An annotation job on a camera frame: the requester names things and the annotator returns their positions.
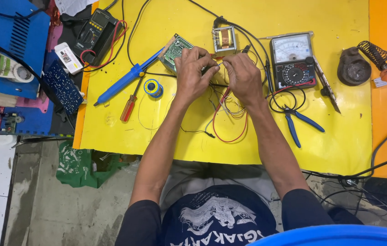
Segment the gray shorts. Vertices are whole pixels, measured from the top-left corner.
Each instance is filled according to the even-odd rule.
[[[174,160],[160,196],[162,218],[178,199],[213,185],[238,184],[256,192],[268,205],[275,192],[263,165],[229,165]]]

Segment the blue plier handles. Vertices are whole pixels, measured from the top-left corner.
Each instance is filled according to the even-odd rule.
[[[297,111],[290,110],[290,108],[287,107],[286,105],[285,105],[285,107],[286,107],[285,110],[289,110],[285,114],[286,115],[286,120],[287,120],[287,125],[289,126],[290,134],[292,135],[292,138],[294,139],[294,142],[297,145],[297,147],[301,148],[301,144],[300,144],[300,141],[298,139],[297,132],[295,131],[294,122],[292,121],[292,118],[290,117],[291,114],[295,115],[297,118],[299,118],[300,120],[308,123],[309,125],[315,127],[320,132],[325,132],[324,128],[322,128],[320,125],[318,125],[315,121],[309,119],[308,117],[300,114]]]

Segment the concrete floor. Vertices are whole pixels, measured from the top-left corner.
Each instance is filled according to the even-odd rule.
[[[55,178],[58,145],[59,142],[45,142],[17,148],[5,245],[113,245],[131,196],[138,161],[117,171],[99,189],[72,188]],[[321,197],[342,189],[337,180],[326,181],[311,176],[308,184]],[[327,201],[355,208],[358,197],[340,193]],[[281,202],[275,201],[270,206],[277,230],[283,231]],[[385,210],[364,201],[360,208],[370,211],[357,213],[366,225],[387,227]]]

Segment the ventilation slots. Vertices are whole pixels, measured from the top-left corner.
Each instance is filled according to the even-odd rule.
[[[30,20],[14,20],[13,30],[11,32],[10,53],[23,59],[25,55],[26,40],[28,38]]]

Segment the blue desoldering pump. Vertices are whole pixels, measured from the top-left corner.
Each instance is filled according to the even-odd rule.
[[[125,74],[122,78],[120,78],[120,80],[116,81],[116,83],[114,83],[102,95],[100,95],[98,97],[98,101],[95,104],[93,104],[93,106],[97,106],[98,104],[107,102],[110,98],[112,98],[114,95],[120,92],[125,86],[131,83],[134,79],[144,76],[145,72],[143,72],[143,70],[157,59],[157,56],[160,54],[163,48],[160,49],[153,56],[151,56],[151,58],[149,58],[142,65],[139,65],[139,64],[134,65],[127,74]]]

